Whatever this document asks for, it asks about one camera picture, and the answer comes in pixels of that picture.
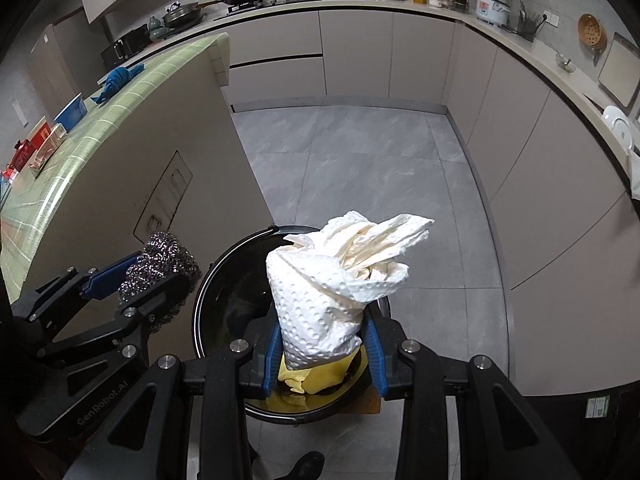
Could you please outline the red white paper cup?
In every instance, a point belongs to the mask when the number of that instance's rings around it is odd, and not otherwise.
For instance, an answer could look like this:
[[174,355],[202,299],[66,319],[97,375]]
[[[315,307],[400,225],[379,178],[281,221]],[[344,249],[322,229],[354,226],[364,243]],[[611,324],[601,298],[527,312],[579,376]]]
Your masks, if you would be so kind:
[[42,144],[44,143],[45,140],[47,140],[50,134],[51,134],[51,126],[47,121],[47,117],[42,116],[38,120],[38,122],[34,125],[34,128],[32,128],[32,131],[29,133],[29,138],[28,138],[29,143],[35,152],[42,147]]

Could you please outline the cutting board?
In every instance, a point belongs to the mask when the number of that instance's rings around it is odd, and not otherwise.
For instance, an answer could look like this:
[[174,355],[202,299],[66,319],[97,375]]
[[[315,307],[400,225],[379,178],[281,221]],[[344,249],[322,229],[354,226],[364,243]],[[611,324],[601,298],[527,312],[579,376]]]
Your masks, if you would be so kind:
[[639,74],[639,49],[616,32],[598,83],[620,108],[630,110],[639,91]]

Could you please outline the woven basket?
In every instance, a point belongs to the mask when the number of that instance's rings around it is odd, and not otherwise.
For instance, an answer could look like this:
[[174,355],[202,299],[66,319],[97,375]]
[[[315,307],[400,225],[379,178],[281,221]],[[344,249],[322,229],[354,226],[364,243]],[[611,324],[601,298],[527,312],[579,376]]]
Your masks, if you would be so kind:
[[578,20],[580,41],[594,50],[602,50],[606,45],[606,32],[600,21],[592,14],[582,14]]

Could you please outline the black trash bin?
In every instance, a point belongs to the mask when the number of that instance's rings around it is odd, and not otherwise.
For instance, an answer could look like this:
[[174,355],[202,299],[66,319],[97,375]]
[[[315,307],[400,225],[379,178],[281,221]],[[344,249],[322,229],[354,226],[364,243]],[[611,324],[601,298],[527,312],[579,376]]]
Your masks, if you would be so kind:
[[[270,226],[240,240],[209,266],[195,295],[192,340],[195,354],[205,358],[223,344],[244,335],[248,324],[274,312],[266,271],[266,255],[287,243],[288,234],[309,233],[311,226]],[[269,411],[266,400],[245,401],[247,415],[261,422],[303,425],[343,414],[348,404],[371,384],[369,367],[348,393],[329,406],[299,414]]]

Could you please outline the teal ceramic vase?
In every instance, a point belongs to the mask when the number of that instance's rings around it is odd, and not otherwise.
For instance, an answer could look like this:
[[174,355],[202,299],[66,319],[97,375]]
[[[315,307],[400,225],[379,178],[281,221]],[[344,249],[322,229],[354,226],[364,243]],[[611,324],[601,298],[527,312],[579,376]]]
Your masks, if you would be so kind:
[[170,29],[165,26],[162,20],[159,20],[155,16],[151,16],[148,24],[148,32],[150,41],[155,44],[156,42],[163,40],[170,33]]

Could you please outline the blue cloth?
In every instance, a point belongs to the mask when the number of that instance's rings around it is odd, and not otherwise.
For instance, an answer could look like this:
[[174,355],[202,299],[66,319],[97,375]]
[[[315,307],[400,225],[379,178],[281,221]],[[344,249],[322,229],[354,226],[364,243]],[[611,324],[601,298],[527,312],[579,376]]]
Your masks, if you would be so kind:
[[106,77],[103,88],[98,96],[92,96],[91,101],[96,105],[109,101],[122,88],[129,84],[135,76],[141,74],[145,69],[143,64],[136,65],[131,68],[117,67],[111,71]]

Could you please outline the black shoe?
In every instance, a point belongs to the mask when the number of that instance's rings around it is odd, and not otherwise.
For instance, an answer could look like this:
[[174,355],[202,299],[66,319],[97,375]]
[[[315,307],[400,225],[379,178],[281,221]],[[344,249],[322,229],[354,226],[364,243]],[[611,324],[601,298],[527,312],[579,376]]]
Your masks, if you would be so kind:
[[276,480],[318,480],[324,468],[326,459],[318,451],[310,451],[304,454],[285,476]]

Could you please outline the gas stove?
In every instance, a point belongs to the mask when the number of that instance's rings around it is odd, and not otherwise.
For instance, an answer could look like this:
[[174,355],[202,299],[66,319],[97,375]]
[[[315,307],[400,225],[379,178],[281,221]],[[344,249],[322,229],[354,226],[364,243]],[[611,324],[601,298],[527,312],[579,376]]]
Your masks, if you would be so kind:
[[260,10],[260,9],[268,9],[272,6],[283,6],[284,4],[294,4],[294,3],[303,3],[303,2],[313,2],[313,1],[323,1],[323,0],[256,0],[254,2],[249,3],[241,3],[236,6],[229,6],[227,11],[222,13],[214,13],[213,20],[221,20],[222,18],[230,18],[230,16],[235,16],[238,14]]

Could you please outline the blue plastic bowl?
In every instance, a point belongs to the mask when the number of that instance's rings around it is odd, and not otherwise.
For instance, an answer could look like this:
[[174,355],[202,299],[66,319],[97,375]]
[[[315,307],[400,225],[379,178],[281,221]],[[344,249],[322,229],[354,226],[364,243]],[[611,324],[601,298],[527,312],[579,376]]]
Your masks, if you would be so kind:
[[88,113],[82,94],[78,93],[54,118],[56,124],[70,132],[75,128]]

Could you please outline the white paper towel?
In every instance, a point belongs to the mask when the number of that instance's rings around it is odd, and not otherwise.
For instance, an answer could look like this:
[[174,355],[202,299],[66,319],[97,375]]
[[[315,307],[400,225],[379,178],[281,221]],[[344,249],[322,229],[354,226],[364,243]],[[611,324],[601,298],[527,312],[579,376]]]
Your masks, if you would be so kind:
[[416,214],[376,223],[352,210],[319,231],[288,235],[267,255],[289,370],[333,363],[359,349],[364,308],[408,280],[401,257],[428,239],[434,223]]

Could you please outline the red white snack wrapper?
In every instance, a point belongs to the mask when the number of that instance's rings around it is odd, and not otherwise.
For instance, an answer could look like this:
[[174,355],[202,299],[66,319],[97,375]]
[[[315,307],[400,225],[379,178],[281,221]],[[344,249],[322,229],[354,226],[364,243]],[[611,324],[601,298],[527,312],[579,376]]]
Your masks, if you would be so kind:
[[47,139],[43,141],[40,148],[32,156],[32,160],[28,163],[29,169],[32,170],[34,177],[41,174],[47,162],[58,150],[58,148],[66,141],[67,132],[63,125],[58,122],[54,125]]

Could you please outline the refrigerator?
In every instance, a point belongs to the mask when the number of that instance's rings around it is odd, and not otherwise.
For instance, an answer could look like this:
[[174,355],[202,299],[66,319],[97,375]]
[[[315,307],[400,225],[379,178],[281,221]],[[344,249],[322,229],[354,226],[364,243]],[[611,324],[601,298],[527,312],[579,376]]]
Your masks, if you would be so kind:
[[50,118],[78,94],[86,98],[96,91],[106,71],[101,53],[107,46],[101,25],[90,24],[82,6],[43,29],[27,67]]

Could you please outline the white rice cooker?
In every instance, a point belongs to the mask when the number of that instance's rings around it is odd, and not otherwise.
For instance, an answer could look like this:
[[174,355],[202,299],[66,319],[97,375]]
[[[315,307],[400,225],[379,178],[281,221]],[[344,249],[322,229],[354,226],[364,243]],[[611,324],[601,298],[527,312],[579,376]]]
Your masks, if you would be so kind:
[[491,25],[506,26],[510,13],[509,0],[476,0],[476,17]]

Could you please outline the steel wool scrubber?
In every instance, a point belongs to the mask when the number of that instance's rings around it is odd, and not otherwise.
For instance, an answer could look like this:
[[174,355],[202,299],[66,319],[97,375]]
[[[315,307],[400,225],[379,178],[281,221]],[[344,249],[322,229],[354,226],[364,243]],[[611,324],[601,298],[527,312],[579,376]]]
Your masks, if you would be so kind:
[[144,244],[137,261],[126,270],[125,279],[119,285],[119,304],[123,307],[171,274],[181,274],[188,279],[188,292],[166,313],[150,316],[151,333],[157,333],[179,313],[186,297],[194,292],[202,277],[200,266],[174,234],[156,231]]

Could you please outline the red cooking pot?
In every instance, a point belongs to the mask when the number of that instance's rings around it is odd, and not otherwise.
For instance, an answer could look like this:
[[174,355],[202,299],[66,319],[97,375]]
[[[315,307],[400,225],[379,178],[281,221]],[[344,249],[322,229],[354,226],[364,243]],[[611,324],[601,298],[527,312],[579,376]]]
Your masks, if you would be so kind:
[[15,152],[9,163],[9,166],[17,172],[21,172],[27,165],[29,159],[35,153],[34,144],[28,139],[18,140],[14,146]]

